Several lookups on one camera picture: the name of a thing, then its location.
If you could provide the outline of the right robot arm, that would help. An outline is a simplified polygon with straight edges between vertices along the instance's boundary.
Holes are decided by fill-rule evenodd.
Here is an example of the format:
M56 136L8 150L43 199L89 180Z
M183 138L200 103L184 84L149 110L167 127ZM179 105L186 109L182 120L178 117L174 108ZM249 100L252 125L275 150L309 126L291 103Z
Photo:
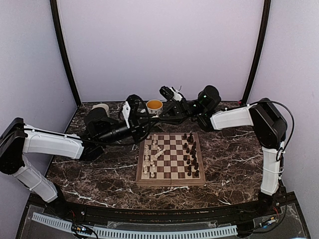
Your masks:
M280 162L286 144L287 121L267 98L251 105L217 111L221 102L219 91L207 85L193 101L173 87L162 86L160 94L171 105L160 115L160 121L167 124L181 124L194 118L205 132L240 126L251 126L263 152L263 178L260 191L272 196L279 188L282 174Z

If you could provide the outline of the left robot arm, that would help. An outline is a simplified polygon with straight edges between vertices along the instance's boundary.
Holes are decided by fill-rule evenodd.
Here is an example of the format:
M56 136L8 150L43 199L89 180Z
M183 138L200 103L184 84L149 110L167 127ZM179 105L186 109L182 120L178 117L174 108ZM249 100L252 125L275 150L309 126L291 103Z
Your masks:
M86 133L62 134L45 131L15 118L0 137L0 171L12 175L30 191L48 203L59 217L70 213L70 205L65 202L59 186L47 180L26 158L27 153L41 153L65 156L72 159L91 160L99 156L103 146L132 137L134 143L146 138L156 117L138 115L119 122L108 116L86 117Z

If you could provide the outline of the white chess queen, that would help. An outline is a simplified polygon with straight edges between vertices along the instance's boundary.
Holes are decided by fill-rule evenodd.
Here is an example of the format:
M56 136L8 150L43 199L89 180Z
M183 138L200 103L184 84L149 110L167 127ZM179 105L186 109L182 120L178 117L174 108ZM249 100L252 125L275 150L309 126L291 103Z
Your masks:
M158 151L158 153L156 153L155 155L154 155L154 157L155 158L159 158L161 155L163 155L164 154L164 152L166 151L166 149L164 148L164 149L161 149L161 150L159 150Z

